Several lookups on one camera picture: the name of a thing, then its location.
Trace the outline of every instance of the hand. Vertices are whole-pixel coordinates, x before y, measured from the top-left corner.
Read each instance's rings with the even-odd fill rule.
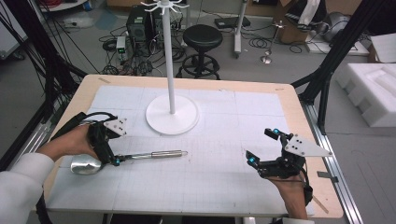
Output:
[[[89,124],[77,126],[72,131],[48,142],[38,149],[37,153],[47,155],[54,161],[65,155],[79,154],[88,154],[98,159],[87,137],[89,127]]]
[[[280,196],[288,210],[289,217],[308,219],[305,209],[304,183],[299,176],[294,175],[287,179],[281,179],[279,177],[270,177],[267,179],[279,190]]]

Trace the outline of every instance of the stand leg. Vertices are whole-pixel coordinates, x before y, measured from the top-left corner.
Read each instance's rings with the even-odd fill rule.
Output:
[[[248,0],[242,1],[241,12],[239,13],[238,18],[238,26],[236,27],[235,31],[235,38],[234,38],[234,52],[235,58],[239,58],[239,54],[242,52],[241,50],[241,29],[242,29],[242,22],[245,17],[245,10],[247,8]]]
[[[169,19],[169,8],[165,9],[163,14],[163,41],[165,43],[165,58],[166,58],[166,76],[168,78],[168,91],[170,113],[175,114],[175,90],[173,80],[173,63],[172,63],[172,43],[171,43],[171,27]]]

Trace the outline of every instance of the computer tower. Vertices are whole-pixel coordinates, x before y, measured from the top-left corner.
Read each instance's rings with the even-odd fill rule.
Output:
[[[153,29],[149,13],[145,11],[148,7],[136,5],[132,6],[129,13],[126,29],[132,43],[148,42],[153,37]]]

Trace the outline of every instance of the white grid paper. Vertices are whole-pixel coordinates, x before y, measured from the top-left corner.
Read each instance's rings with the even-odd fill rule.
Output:
[[[289,131],[277,95],[225,90],[175,93],[190,97],[200,109],[198,124],[179,136],[160,135],[146,122],[147,106],[167,89],[104,86],[88,113],[105,111],[127,118],[127,135],[109,142],[115,154],[180,149],[188,151],[187,156],[126,161],[120,167],[107,165],[96,175],[71,173],[71,160],[66,158],[48,208],[246,217],[285,214],[276,187],[260,178],[245,158],[246,150],[262,161],[280,156],[280,143],[263,134],[265,128]]]

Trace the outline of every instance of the wrist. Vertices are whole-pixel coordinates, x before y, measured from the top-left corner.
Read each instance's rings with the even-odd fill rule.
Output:
[[[285,201],[286,210],[288,210],[289,217],[296,219],[308,219],[305,204],[296,200],[291,202]]]
[[[56,143],[50,141],[37,150],[37,153],[50,157],[53,161],[59,160],[64,155],[64,150]]]

